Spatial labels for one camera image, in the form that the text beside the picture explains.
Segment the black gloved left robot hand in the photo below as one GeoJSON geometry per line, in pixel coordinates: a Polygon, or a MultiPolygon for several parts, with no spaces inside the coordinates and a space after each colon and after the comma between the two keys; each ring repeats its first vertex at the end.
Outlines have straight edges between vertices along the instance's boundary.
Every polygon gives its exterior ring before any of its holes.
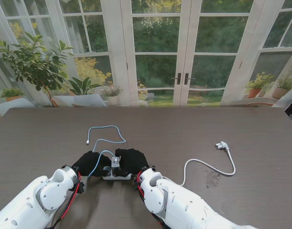
{"type": "Polygon", "coordinates": [[[89,151],[76,161],[72,167],[76,169],[81,176],[106,177],[108,171],[104,167],[109,167],[111,160],[98,152],[89,151]]]}

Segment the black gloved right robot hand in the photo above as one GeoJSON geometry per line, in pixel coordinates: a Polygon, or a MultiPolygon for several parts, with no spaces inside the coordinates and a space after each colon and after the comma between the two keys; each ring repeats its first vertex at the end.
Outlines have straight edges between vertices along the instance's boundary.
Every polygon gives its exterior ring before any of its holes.
{"type": "Polygon", "coordinates": [[[149,168],[144,153],[135,149],[116,149],[115,156],[120,158],[120,169],[116,176],[126,177],[128,174],[137,175],[143,168],[149,168]]]}

